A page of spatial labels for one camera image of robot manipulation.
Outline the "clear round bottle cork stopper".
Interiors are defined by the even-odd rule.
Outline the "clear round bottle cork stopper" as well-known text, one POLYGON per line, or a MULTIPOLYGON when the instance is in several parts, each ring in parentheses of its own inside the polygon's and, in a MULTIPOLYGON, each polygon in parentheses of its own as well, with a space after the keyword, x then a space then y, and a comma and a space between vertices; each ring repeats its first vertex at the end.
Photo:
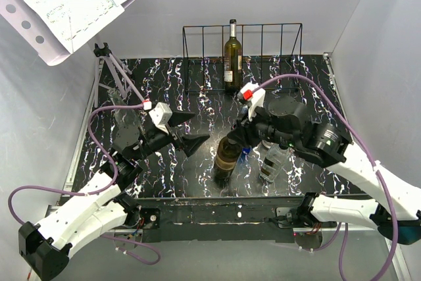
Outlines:
POLYGON ((262 145, 265 148, 270 149, 272 147, 273 143, 272 142, 269 142, 269 141, 262 141, 262 145))

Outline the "clear square bottle orange label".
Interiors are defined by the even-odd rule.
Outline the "clear square bottle orange label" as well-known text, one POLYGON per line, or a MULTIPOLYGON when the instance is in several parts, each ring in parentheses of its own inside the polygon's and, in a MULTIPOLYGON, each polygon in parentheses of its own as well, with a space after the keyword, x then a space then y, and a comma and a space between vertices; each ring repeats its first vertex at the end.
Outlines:
POLYGON ((259 176, 267 182, 273 183, 280 175, 284 165, 289 162, 292 153, 290 147, 281 147, 278 144, 273 144, 267 151, 259 170, 259 176))

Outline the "tall clear bottle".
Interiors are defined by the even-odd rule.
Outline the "tall clear bottle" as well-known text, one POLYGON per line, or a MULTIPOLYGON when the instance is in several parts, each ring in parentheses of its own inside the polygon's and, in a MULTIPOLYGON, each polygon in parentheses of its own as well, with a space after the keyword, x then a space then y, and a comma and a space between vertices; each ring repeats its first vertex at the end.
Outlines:
MULTIPOLYGON (((112 88, 107 93, 113 105, 126 106, 118 90, 112 88)), ((115 109, 114 119, 119 128, 128 128, 129 126, 139 128, 141 124, 140 117, 134 109, 115 109)))

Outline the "blue square glass bottle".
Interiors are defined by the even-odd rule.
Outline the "blue square glass bottle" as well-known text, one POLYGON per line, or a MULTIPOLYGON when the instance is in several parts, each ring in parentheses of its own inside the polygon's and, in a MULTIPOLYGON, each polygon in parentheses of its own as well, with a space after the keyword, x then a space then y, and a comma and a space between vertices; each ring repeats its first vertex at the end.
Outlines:
POLYGON ((245 155, 245 156, 247 156, 248 154, 250 154, 250 152, 251 152, 251 148, 250 147, 245 147, 242 150, 242 154, 245 155))

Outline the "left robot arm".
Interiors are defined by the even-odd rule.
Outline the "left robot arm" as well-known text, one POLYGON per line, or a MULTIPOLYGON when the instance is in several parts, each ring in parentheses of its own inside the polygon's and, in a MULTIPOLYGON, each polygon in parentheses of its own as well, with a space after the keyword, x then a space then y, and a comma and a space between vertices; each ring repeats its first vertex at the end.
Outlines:
POLYGON ((110 229, 139 223, 141 207, 125 192, 141 172, 134 163, 170 144, 192 156, 209 134, 181 134, 176 128, 194 116, 153 109, 144 122, 126 116, 116 121, 110 160, 55 212, 18 230, 19 254, 41 280, 56 278, 81 248, 110 229))

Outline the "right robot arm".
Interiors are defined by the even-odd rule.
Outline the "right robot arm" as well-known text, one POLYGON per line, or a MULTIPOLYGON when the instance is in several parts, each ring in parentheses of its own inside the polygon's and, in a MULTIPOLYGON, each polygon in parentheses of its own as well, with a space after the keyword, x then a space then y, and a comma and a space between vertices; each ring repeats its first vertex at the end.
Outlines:
POLYGON ((331 124, 312 121, 307 107, 292 97, 264 98, 247 91, 238 95, 246 106, 228 137, 244 147, 265 140, 290 149, 309 163, 334 172, 369 195, 366 200, 332 198, 306 193, 286 219, 312 226, 319 222, 348 222, 377 230, 399 244, 420 240, 420 188, 412 186, 382 165, 372 166, 368 154, 350 135, 331 124))

